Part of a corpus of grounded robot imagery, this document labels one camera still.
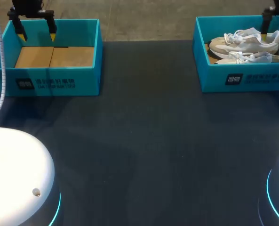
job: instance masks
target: shoebox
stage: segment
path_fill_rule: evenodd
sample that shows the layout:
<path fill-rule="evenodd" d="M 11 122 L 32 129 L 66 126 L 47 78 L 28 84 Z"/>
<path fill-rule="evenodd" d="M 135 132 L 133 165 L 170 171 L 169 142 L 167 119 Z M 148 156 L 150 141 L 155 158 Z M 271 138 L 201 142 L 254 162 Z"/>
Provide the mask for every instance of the shoebox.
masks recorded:
<path fill-rule="evenodd" d="M 196 18 L 192 47 L 202 92 L 279 90 L 279 63 L 216 65 L 218 59 L 207 53 L 210 40 L 251 27 L 260 31 L 262 21 L 262 16 Z M 276 30 L 279 30 L 279 16 L 273 17 L 269 33 Z"/>
<path fill-rule="evenodd" d="M 26 42 L 17 36 L 11 21 L 3 33 L 6 96 L 99 94 L 103 43 L 98 19 L 55 20 L 54 42 L 46 20 L 21 22 Z"/>

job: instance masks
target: concrete floor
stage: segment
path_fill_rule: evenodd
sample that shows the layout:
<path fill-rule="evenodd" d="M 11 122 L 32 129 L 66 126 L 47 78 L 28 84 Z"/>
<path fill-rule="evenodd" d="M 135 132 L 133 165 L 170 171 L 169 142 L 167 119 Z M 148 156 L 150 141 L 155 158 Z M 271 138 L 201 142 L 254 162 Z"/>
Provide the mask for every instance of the concrete floor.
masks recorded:
<path fill-rule="evenodd" d="M 272 0 L 43 0 L 55 18 L 99 18 L 104 40 L 192 39 L 196 16 L 258 15 Z M 0 0 L 4 29 L 11 0 Z"/>

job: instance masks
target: white dome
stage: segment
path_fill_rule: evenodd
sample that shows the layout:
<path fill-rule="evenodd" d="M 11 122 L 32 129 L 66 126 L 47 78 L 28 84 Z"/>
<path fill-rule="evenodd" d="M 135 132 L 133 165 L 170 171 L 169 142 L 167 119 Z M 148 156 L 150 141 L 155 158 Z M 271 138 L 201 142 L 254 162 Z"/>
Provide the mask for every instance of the white dome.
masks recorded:
<path fill-rule="evenodd" d="M 45 202 L 55 177 L 46 147 L 25 132 L 0 128 L 0 226 L 17 226 Z"/>

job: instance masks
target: table surface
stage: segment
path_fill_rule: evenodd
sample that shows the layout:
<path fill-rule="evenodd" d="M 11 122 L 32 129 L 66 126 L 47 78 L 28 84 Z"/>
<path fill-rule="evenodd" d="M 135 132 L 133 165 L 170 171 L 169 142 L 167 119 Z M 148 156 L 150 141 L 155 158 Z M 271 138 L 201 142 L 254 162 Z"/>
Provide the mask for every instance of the table surface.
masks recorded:
<path fill-rule="evenodd" d="M 6 98 L 55 162 L 65 226 L 256 226 L 279 92 L 202 94 L 192 42 L 106 42 L 98 97 Z"/>

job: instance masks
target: white sneaker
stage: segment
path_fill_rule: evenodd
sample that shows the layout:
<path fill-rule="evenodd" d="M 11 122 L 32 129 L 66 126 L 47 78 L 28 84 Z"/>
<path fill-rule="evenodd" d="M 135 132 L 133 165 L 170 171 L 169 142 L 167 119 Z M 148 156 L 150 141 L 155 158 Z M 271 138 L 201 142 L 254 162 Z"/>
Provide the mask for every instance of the white sneaker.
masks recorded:
<path fill-rule="evenodd" d="M 212 39 L 208 47 L 222 59 L 228 59 L 229 52 L 275 54 L 279 49 L 279 31 L 268 33 L 266 41 L 262 41 L 261 33 L 255 28 L 238 30 L 234 34 L 224 34 L 224 37 Z"/>
<path fill-rule="evenodd" d="M 215 64 L 253 64 L 253 63 L 271 63 L 273 61 L 272 54 L 268 52 L 261 53 L 242 53 L 242 52 L 229 52 L 228 59 L 217 61 Z"/>

